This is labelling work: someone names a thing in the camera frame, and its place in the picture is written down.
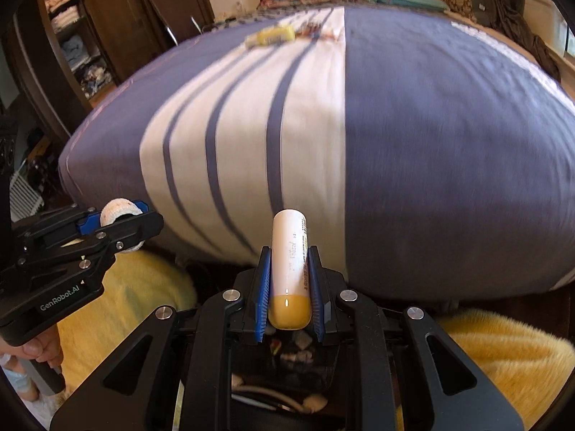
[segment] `cable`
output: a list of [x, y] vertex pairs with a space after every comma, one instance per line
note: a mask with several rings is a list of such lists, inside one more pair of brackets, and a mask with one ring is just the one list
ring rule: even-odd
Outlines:
[[304, 407], [301, 403], [296, 402], [291, 397], [282, 394], [281, 392], [274, 391], [272, 389], [267, 389], [266, 387], [259, 387], [259, 386], [236, 386], [232, 387], [233, 392], [253, 392], [256, 394], [263, 394], [269, 395], [274, 399], [281, 400], [284, 403], [287, 403], [290, 407], [292, 407], [296, 412], [309, 414], [311, 410]]
[[277, 410], [277, 408], [274, 406], [268, 405], [268, 404], [260, 402], [258, 400], [251, 399], [249, 397], [244, 397], [243, 395], [232, 394], [232, 399], [237, 400], [238, 402], [241, 402], [241, 403], [251, 405], [253, 407], [271, 410], [272, 412], [275, 412], [275, 410]]

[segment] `black gripper frame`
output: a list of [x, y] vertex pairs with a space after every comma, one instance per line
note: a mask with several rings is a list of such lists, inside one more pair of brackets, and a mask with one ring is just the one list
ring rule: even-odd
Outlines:
[[[238, 274], [237, 292], [218, 293], [199, 309], [153, 312], [58, 410], [51, 431], [171, 429], [180, 380], [187, 384], [180, 431], [234, 429], [231, 346], [257, 343], [270, 256], [264, 247], [258, 267]], [[406, 431], [523, 431], [518, 413], [425, 311], [384, 310], [356, 291], [345, 301], [343, 276], [321, 266], [317, 247], [308, 262], [318, 339], [350, 354], [347, 431], [397, 429], [392, 352]]]
[[[0, 337], [14, 347], [23, 345], [104, 293], [102, 279], [115, 254], [162, 230], [162, 216], [140, 201], [137, 205], [142, 214], [105, 227], [100, 227], [100, 213], [94, 208], [76, 204], [20, 220], [13, 227], [3, 219], [2, 234], [7, 235], [10, 251], [2, 254], [0, 267]], [[61, 373], [47, 363], [23, 364], [43, 394], [64, 389]]]

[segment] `striped bedsheet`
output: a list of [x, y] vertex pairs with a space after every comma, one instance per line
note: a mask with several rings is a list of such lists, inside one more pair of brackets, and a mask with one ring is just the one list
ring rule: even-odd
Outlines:
[[[309, 8], [336, 40], [206, 34], [136, 73], [74, 134], [65, 189], [151, 202], [160, 243], [255, 264], [296, 208], [322, 263], [386, 298], [545, 291], [575, 267], [575, 107], [487, 34], [394, 8]], [[167, 234], [175, 239], [169, 240]]]

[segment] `wooden wardrobe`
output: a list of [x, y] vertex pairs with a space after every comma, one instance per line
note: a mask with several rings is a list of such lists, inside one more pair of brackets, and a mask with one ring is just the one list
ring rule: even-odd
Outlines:
[[[20, 91], [58, 148], [116, 86], [172, 46], [213, 22], [209, 0], [71, 0], [79, 17], [57, 30], [44, 0], [24, 0], [2, 37]], [[101, 61], [111, 79], [94, 94], [64, 58], [62, 44], [80, 36], [89, 62]]]
[[126, 80], [176, 41], [199, 34], [213, 20], [209, 0], [84, 0], [86, 11], [119, 78]]

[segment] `white bottle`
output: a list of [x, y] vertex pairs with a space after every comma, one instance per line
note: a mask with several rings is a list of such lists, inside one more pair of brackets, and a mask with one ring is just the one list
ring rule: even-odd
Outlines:
[[312, 317], [307, 225], [304, 214], [293, 209], [274, 217], [267, 315], [275, 328], [284, 330], [303, 329]]

